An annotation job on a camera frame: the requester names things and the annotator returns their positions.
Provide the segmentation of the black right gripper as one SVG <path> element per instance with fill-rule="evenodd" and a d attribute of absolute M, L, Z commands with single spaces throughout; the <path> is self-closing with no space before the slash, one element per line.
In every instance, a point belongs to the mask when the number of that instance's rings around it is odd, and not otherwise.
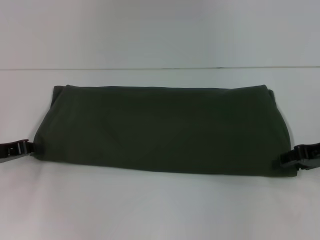
<path fill-rule="evenodd" d="M 320 167 L 320 144 L 302 144 L 280 156 L 282 168 L 315 169 Z"/>

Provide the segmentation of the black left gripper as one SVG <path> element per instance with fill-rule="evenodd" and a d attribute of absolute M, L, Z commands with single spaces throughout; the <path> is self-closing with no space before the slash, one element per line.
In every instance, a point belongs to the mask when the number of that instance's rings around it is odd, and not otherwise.
<path fill-rule="evenodd" d="M 8 162 L 16 158 L 30 155 L 34 152 L 34 143 L 28 139 L 1 143 L 0 144 L 0 162 Z"/>

